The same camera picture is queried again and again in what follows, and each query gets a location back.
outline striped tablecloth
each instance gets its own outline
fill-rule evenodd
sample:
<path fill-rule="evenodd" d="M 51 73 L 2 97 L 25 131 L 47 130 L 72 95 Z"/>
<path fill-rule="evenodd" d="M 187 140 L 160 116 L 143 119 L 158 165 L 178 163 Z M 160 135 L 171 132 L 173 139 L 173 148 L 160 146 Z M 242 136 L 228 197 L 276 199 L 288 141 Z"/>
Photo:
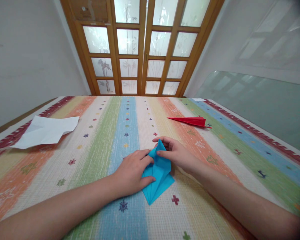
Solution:
<path fill-rule="evenodd" d="M 213 101 L 60 97 L 36 114 L 80 120 L 58 144 L 0 151 L 0 220 L 113 173 L 125 156 L 152 149 L 152 139 L 163 135 L 177 139 L 236 183 L 300 216 L 300 152 Z M 212 129 L 167 119 L 196 116 L 207 118 Z M 32 117 L 0 134 L 0 149 L 16 142 Z M 65 238 L 252 238 L 193 178 L 175 166 L 172 175 L 175 183 L 151 206 L 142 192 L 118 199 Z"/>

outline green stripe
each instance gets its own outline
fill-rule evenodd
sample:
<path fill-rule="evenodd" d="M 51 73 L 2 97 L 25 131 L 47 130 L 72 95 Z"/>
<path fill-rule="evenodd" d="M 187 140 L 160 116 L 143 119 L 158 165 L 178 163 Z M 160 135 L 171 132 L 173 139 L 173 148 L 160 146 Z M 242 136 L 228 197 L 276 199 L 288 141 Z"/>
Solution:
<path fill-rule="evenodd" d="M 236 154 L 234 151 L 235 149 L 242 152 L 240 155 L 236 154 L 236 157 L 250 169 L 267 189 L 278 196 L 293 213 L 300 216 L 300 211 L 294 206 L 294 204 L 300 205 L 300 187 L 297 184 L 195 103 L 185 98 L 180 99 L 182 99 L 183 104 L 187 104 L 185 107 L 187 107 L 194 116 L 200 115 L 207 119 L 207 123 L 212 125 L 210 132 L 212 132 L 231 152 Z M 267 177 L 260 178 L 258 170 L 264 171 Z"/>
<path fill-rule="evenodd" d="M 105 112 L 101 115 L 89 152 L 73 175 L 68 189 L 91 183 L 108 174 L 121 97 L 113 96 L 109 101 Z M 94 239 L 99 228 L 97 217 L 98 212 L 76 226 L 65 239 Z"/>

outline blue stripe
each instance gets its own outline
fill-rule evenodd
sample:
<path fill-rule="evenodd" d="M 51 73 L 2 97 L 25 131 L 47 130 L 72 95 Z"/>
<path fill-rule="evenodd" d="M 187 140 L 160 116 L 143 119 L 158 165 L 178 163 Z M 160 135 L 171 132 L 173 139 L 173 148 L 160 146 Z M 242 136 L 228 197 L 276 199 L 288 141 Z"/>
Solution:
<path fill-rule="evenodd" d="M 214 110 L 210 105 L 204 102 L 196 102 L 193 99 L 190 100 L 194 102 L 197 106 L 199 106 L 207 114 L 209 114 L 211 117 L 215 118 L 226 129 L 235 134 L 249 147 L 258 152 L 262 157 L 267 159 L 271 164 L 273 164 L 281 172 L 287 175 L 298 186 L 300 186 L 300 167 L 298 165 L 292 163 L 290 160 L 285 158 L 283 155 L 279 154 L 277 151 L 274 151 L 269 145 L 261 141 L 259 138 L 255 137 L 252 133 L 246 131 L 244 128 L 239 127 L 236 123 L 230 121 L 226 116 Z"/>
<path fill-rule="evenodd" d="M 119 111 L 109 175 L 117 170 L 124 157 L 139 149 L 135 97 L 122 97 Z M 128 209 L 122 212 L 119 208 L 123 200 L 127 203 Z M 148 239 L 146 222 L 145 197 L 140 191 L 134 195 L 118 199 L 101 210 L 100 228 L 96 239 Z"/>

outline wooden door frame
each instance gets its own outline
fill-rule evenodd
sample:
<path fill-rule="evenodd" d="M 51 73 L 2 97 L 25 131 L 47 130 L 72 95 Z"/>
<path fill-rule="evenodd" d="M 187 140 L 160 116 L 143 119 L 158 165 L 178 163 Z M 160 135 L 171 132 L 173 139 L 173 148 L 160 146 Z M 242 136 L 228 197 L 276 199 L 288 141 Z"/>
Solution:
<path fill-rule="evenodd" d="M 70 0 L 60 0 L 63 11 L 65 13 L 72 38 L 74 40 L 84 73 L 92 95 L 109 95 L 109 96 L 141 96 L 141 78 L 142 78 L 142 61 L 143 61 L 143 46 L 144 46 L 144 31 L 145 31 L 145 16 L 146 16 L 146 1 L 140 1 L 139 5 L 139 23 L 116 23 L 114 0 L 106 0 L 106 8 L 108 22 L 97 21 L 80 21 L 74 17 L 74 12 L 71 8 Z M 83 26 L 90 27 L 105 27 L 107 29 L 109 51 L 110 53 L 90 53 L 89 47 L 85 38 Z M 138 54 L 124 55 L 119 54 L 117 29 L 134 29 L 139 31 Z M 112 65 L 113 77 L 97 77 L 95 76 L 92 57 L 110 58 Z M 138 60 L 137 77 L 121 77 L 120 58 L 129 58 Z M 101 94 L 97 80 L 113 80 L 116 94 Z M 121 80 L 137 80 L 136 94 L 123 94 Z"/>
<path fill-rule="evenodd" d="M 144 96 L 163 96 L 163 88 L 165 82 L 173 81 L 179 82 L 178 89 L 175 95 L 164 95 L 169 97 L 182 97 L 191 75 L 194 71 L 194 68 L 199 60 L 199 57 L 202 53 L 202 50 L 208 40 L 212 27 L 217 19 L 217 16 L 220 12 L 220 9 L 223 5 L 224 0 L 210 0 L 208 5 L 206 14 L 203 18 L 200 27 L 187 27 L 187 26 L 180 26 L 180 22 L 183 16 L 183 9 L 186 5 L 186 0 L 179 0 L 177 4 L 176 14 L 174 18 L 174 22 L 172 26 L 157 26 L 152 25 L 153 23 L 153 15 L 154 15 L 154 8 L 155 8 L 155 0 L 149 0 L 148 4 L 148 19 L 147 19 L 147 30 L 146 30 L 146 40 L 145 40 L 145 50 L 144 50 L 144 67 L 143 67 L 143 75 L 142 75 L 142 95 Z M 161 32 L 170 32 L 170 40 L 168 45 L 168 50 L 166 56 L 150 56 L 150 43 L 151 43 L 151 33 L 152 31 L 161 31 Z M 191 53 L 189 57 L 175 57 L 172 56 L 174 47 L 176 44 L 177 36 L 179 32 L 186 32 L 186 33 L 197 33 L 196 40 L 193 44 Z M 150 78 L 147 77 L 148 73 L 148 63 L 149 60 L 164 60 L 164 66 L 162 71 L 161 78 Z M 180 79 L 169 79 L 167 78 L 170 61 L 188 61 L 182 77 Z M 146 94 L 146 81 L 160 81 L 159 91 L 158 94 Z"/>
<path fill-rule="evenodd" d="M 147 19 L 147 36 L 144 42 L 145 34 L 145 16 L 146 16 L 146 1 L 140 0 L 139 8 L 139 23 L 116 23 L 114 0 L 106 0 L 108 22 L 92 22 L 92 21 L 79 21 L 76 20 L 71 9 L 70 0 L 60 0 L 65 17 L 67 19 L 69 29 L 76 46 L 83 71 L 87 78 L 87 82 L 92 95 L 109 95 L 114 94 L 100 94 L 98 79 L 113 80 L 115 85 L 115 95 L 127 95 L 127 96 L 162 96 L 165 82 L 174 81 L 180 82 L 175 95 L 167 95 L 169 97 L 182 97 L 187 85 L 190 81 L 191 75 L 195 69 L 195 66 L 199 60 L 202 50 L 208 40 L 212 27 L 217 19 L 220 9 L 224 3 L 224 0 L 210 0 L 206 14 L 200 27 L 186 27 L 179 26 L 182 19 L 183 9 L 186 4 L 186 0 L 179 0 L 173 26 L 157 26 L 152 25 L 153 13 L 155 7 L 155 0 L 149 0 L 148 4 L 148 19 Z M 89 48 L 83 32 L 83 26 L 100 26 L 106 27 L 109 40 L 110 54 L 104 53 L 90 53 Z M 119 54 L 117 29 L 135 29 L 139 30 L 139 45 L 138 55 L 122 55 Z M 149 56 L 151 32 L 171 32 L 170 41 L 167 50 L 167 56 Z M 176 43 L 178 32 L 198 33 L 194 42 L 189 57 L 175 57 L 172 56 L 174 46 Z M 96 77 L 91 57 L 109 57 L 111 59 L 113 77 Z M 137 77 L 121 77 L 120 71 L 120 58 L 132 58 L 138 59 L 138 73 Z M 147 78 L 147 68 L 149 60 L 164 60 L 164 67 L 162 72 L 162 78 Z M 167 74 L 169 70 L 170 61 L 188 61 L 181 79 L 168 79 Z M 137 80 L 137 94 L 123 94 L 122 93 L 122 80 Z M 160 81 L 158 94 L 145 94 L 146 80 Z"/>

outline glass door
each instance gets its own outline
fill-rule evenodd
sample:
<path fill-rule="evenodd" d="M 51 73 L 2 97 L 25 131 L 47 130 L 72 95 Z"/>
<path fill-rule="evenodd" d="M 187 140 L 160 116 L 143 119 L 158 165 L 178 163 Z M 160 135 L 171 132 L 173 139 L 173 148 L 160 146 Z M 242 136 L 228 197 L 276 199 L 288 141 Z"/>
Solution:
<path fill-rule="evenodd" d="M 142 77 L 144 95 L 180 95 L 217 2 L 149 0 Z"/>
<path fill-rule="evenodd" d="M 224 0 L 60 0 L 94 95 L 182 96 Z"/>

